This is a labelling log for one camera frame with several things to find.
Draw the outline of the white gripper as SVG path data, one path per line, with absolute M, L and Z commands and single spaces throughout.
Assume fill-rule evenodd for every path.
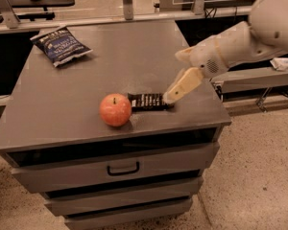
M 195 46 L 176 52 L 175 57 L 191 67 L 182 69 L 163 94 L 163 101 L 167 104 L 174 104 L 197 88 L 204 77 L 211 79 L 228 70 L 216 39 L 205 39 Z

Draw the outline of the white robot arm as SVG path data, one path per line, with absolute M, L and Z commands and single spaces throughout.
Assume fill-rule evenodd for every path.
M 175 57 L 189 65 L 163 94 L 173 104 L 197 88 L 204 79 L 224 74 L 242 63 L 288 54 L 288 0 L 256 0 L 248 19 L 180 50 Z

